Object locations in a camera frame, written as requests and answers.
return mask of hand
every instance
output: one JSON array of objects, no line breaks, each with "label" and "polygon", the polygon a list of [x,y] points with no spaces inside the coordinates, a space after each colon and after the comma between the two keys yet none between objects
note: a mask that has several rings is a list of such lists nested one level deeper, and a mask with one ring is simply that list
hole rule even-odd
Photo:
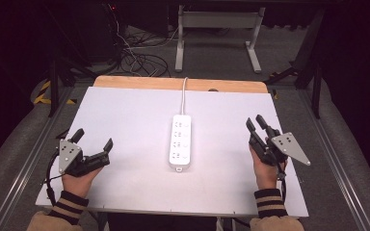
[{"label": "hand", "polygon": [[[257,156],[257,153],[249,145],[251,156],[253,157],[254,174],[256,175],[256,184],[258,189],[275,189],[277,187],[278,168],[262,163]],[[285,164],[280,164],[281,168],[285,169]]]},{"label": "hand", "polygon": [[99,168],[80,177],[74,177],[72,175],[65,174],[62,176],[63,188],[69,193],[73,193],[82,198],[86,198],[87,194],[89,193],[90,187],[92,186],[92,181],[94,177],[101,170],[102,168]]}]

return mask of white power strip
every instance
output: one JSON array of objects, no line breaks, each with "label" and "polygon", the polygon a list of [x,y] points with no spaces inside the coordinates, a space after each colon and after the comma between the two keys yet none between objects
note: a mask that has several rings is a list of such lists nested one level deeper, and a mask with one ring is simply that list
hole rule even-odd
[{"label": "white power strip", "polygon": [[191,163],[191,117],[175,115],[172,120],[170,166],[180,172]]}]

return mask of sleeve cuff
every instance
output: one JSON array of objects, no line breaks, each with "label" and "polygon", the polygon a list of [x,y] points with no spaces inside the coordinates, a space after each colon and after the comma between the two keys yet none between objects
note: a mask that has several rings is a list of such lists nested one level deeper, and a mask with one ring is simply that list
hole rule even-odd
[{"label": "sleeve cuff", "polygon": [[280,190],[268,189],[254,193],[257,203],[257,211],[260,218],[277,216],[279,218],[287,216]]},{"label": "sleeve cuff", "polygon": [[70,224],[75,225],[78,223],[80,215],[86,209],[88,204],[88,199],[67,191],[62,191],[60,199],[55,204],[52,211],[50,211],[49,216],[63,218]]}]

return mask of power strip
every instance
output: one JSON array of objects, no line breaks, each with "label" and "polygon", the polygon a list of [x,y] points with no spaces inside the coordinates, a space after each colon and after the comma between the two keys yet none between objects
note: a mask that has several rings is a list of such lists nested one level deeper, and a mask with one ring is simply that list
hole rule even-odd
[{"label": "power strip", "polygon": [[191,163],[191,117],[175,115],[172,120],[170,166],[180,172]]}]

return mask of white tabletop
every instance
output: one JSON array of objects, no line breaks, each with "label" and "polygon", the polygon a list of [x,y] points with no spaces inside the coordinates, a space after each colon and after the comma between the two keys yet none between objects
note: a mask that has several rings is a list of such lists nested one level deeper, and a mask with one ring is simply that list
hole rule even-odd
[{"label": "white tabletop", "polygon": [[[94,179],[89,209],[173,215],[240,217],[257,215],[257,191],[246,128],[262,115],[281,131],[268,93],[186,91],[185,114],[192,117],[191,166],[175,172],[169,165],[172,117],[180,113],[181,90],[88,89],[67,138],[79,128],[77,143],[84,155],[114,147],[108,166]],[[292,162],[286,169],[286,209],[290,216],[308,217]],[[58,163],[52,176],[59,175]],[[60,179],[52,181],[57,198]],[[50,206],[43,186],[37,205]]]}]

